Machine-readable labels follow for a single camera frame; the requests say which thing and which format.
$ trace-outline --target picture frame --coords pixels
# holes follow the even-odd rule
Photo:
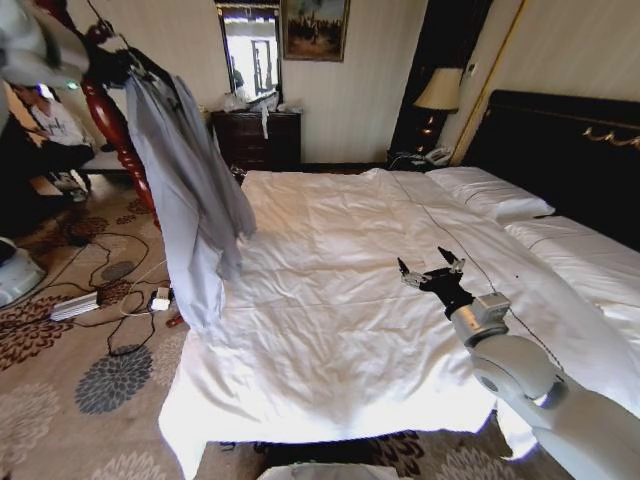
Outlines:
[[[282,0],[285,60],[343,62],[350,0]]]

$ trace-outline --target headboard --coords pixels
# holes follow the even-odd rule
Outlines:
[[[496,90],[463,165],[640,251],[640,103]]]

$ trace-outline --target white robotic arm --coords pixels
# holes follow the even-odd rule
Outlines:
[[[80,82],[89,56],[80,39],[51,16],[20,0],[0,0],[0,77],[18,85],[67,88]],[[9,116],[0,88],[0,132]]]
[[[474,298],[459,284],[464,261],[439,250],[451,267],[418,274],[398,259],[403,281],[438,295],[480,383],[507,402],[576,479],[640,479],[640,420],[585,389],[537,344],[507,335],[509,300],[500,293]]]

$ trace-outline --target floor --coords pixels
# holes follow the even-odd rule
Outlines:
[[[165,325],[176,310],[153,317],[144,310],[151,293],[168,284],[162,238],[126,179],[94,176],[93,183],[85,204],[17,239],[48,274],[30,295],[0,309],[6,479],[181,478],[157,418],[187,327]],[[100,309],[59,323],[47,319],[56,303],[94,290]],[[130,312],[137,316],[123,316]],[[269,466],[309,460],[390,465],[415,479],[570,478],[543,451],[519,462],[501,458],[509,453],[491,418],[477,435],[212,444],[197,478],[253,480]]]

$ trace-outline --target dresser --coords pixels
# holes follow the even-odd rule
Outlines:
[[[299,171],[300,125],[299,113],[269,113],[265,139],[260,113],[213,112],[209,117],[225,162],[244,170]]]

